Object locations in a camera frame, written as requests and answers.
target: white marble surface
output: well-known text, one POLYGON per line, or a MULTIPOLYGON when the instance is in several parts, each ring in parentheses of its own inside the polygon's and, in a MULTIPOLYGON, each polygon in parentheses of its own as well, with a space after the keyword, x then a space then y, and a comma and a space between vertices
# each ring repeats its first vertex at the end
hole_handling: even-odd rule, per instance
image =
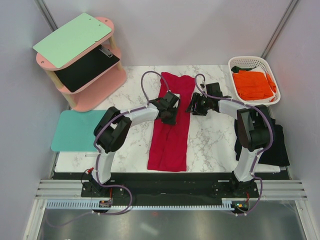
MULTIPOLYGON (((234 96, 227 65, 189 66, 133 66, 126 67, 127 81, 115 93, 102 102, 96 110, 116 106, 120 110, 144 105, 146 99, 140 87, 140 79, 148 70, 169 72, 178 76, 195 76, 202 73, 206 83, 220 83, 224 95, 234 96)), ((148 74, 144 88, 150 99, 158 97, 159 77, 148 74)), ((124 145, 117 151, 112 172, 157 172, 147 170, 149 149, 154 122, 144 122, 132 127, 124 145)), ((207 116, 191 116, 188 133, 187 172, 231 172, 237 166, 234 151, 236 135, 234 119, 228 115, 210 110, 207 116)), ((56 172, 83 172, 95 164, 94 152, 60 152, 56 172)), ((279 172, 278 166, 258 164, 257 172, 279 172)))

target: shelf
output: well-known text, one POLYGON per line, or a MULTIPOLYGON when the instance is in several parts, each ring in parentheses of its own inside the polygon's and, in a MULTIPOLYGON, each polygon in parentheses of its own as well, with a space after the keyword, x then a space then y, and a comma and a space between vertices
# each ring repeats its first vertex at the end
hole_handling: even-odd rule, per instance
POLYGON ((98 106, 106 97, 116 91, 127 79, 126 71, 112 67, 100 76, 94 84, 89 85, 83 91, 74 94, 76 107, 72 109, 78 112, 87 112, 98 106))
MULTIPOLYGON (((121 50, 119 48, 116 49, 111 49, 111 46, 109 44, 102 44, 102 46, 104 46, 105 48, 109 49, 116 57, 118 57, 119 59, 121 59, 122 53, 121 50)), ((92 83, 94 83, 97 79, 99 79, 102 75, 104 75, 106 72, 108 72, 109 70, 111 70, 112 68, 115 67, 115 65, 117 65, 118 63, 114 64, 113 66, 109 67, 107 70, 105 70, 103 73, 101 73, 100 75, 98 75, 97 77, 95 77, 94 79, 92 79, 90 82, 88 82, 87 84, 85 84, 84 86, 82 86, 81 88, 79 88, 77 91, 71 92, 68 88, 66 88, 66 86, 63 86, 62 88, 58 88, 57 89, 63 93, 63 94, 68 94, 68 95, 74 95, 77 93, 80 93, 81 91, 83 91, 84 89, 86 89, 88 86, 90 86, 92 83)))
POLYGON ((112 29, 112 31, 108 35, 106 35, 105 37, 103 37, 99 41, 97 41, 95 44, 93 44, 92 46, 88 47, 86 50, 84 50, 82 53, 80 53, 78 56, 73 58, 71 61, 69 61, 68 63, 66 63, 62 67, 59 67, 59 68, 55 67, 51 62, 49 62, 40 53, 36 54, 36 57, 35 57, 36 62, 40 65, 41 68, 43 68, 44 70, 48 70, 48 71, 56 71, 56 70, 65 69, 66 67, 70 66, 75 61, 77 61, 78 59, 80 59, 81 57, 86 55, 88 52, 93 50, 95 47, 97 47, 98 45, 102 44, 104 41, 109 39, 114 34, 114 31, 115 31, 115 26, 114 26, 113 22, 110 19, 106 18, 106 17, 96 17, 96 19, 98 19, 103 24, 107 25, 109 28, 112 29))

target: light green shelf top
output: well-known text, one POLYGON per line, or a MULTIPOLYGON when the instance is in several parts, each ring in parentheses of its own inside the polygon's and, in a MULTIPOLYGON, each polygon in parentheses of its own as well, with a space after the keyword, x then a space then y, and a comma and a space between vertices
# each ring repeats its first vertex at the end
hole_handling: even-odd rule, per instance
POLYGON ((56 68, 61 68, 111 31, 93 16, 82 13, 38 42, 33 49, 56 68))

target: white wall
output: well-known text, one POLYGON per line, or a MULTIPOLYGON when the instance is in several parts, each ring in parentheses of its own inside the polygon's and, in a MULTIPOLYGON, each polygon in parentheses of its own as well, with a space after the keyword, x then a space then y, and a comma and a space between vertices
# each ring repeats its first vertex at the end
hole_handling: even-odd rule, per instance
POLYGON ((0 23, 0 239, 18 240, 67 103, 35 60, 32 46, 51 31, 34 1, 1 1, 0 23))
POLYGON ((125 66, 218 65, 260 56, 290 0, 45 0, 60 27, 110 18, 125 66))
POLYGON ((283 125, 295 178, 301 179, 320 226, 320 1, 300 1, 269 62, 281 92, 272 107, 283 125))

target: red garment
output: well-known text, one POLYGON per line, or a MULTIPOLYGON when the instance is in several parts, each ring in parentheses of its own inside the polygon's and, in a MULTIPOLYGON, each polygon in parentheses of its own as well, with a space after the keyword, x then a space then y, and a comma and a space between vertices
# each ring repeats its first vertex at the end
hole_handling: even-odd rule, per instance
MULTIPOLYGON (((191 76, 178 77, 168 72, 161 75, 167 81, 170 91, 180 94, 180 105, 176 116, 176 125, 168 125, 161 119, 154 121, 153 136, 147 169, 180 172, 187 170, 187 141, 190 113, 186 109, 195 89, 195 79, 191 76)), ((167 88, 161 79, 159 97, 164 97, 167 88)))

